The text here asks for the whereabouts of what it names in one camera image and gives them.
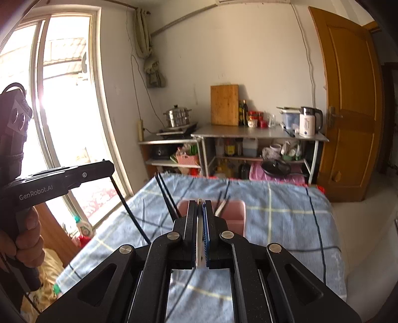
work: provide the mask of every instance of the door panel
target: door panel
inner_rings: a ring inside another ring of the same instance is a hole
[[[373,171],[382,126],[382,88],[369,32],[338,15],[309,8],[322,48],[328,123],[318,175],[332,202],[362,200]]]

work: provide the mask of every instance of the pink plastic bin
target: pink plastic bin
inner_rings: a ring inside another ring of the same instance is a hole
[[[177,207],[182,216],[187,215],[188,202],[188,200],[182,200],[180,203],[178,203]],[[211,201],[213,210],[216,207],[216,204],[217,201]],[[226,220],[228,230],[244,236],[246,222],[245,202],[240,200],[228,201],[224,206],[221,217]]]

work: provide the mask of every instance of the human hand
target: human hand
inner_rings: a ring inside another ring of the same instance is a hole
[[[15,243],[0,230],[0,252],[16,257],[26,267],[38,267],[43,263],[45,254],[39,215],[35,208],[31,208],[26,216],[25,226],[26,230],[17,237]]]

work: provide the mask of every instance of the sliding glass door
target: sliding glass door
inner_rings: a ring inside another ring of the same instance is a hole
[[[34,110],[22,176],[112,160],[92,73],[94,19],[92,14],[40,17],[16,30],[0,53],[0,88],[21,83]],[[113,177],[126,196],[116,172]],[[72,215],[95,225],[119,202],[111,180],[101,179],[47,204],[58,222],[73,231]]]

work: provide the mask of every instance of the electric kettle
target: electric kettle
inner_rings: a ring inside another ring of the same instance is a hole
[[[316,126],[316,114],[319,114],[320,125]],[[301,107],[300,108],[300,128],[299,134],[303,137],[313,137],[321,130],[323,125],[322,111],[315,108]]]

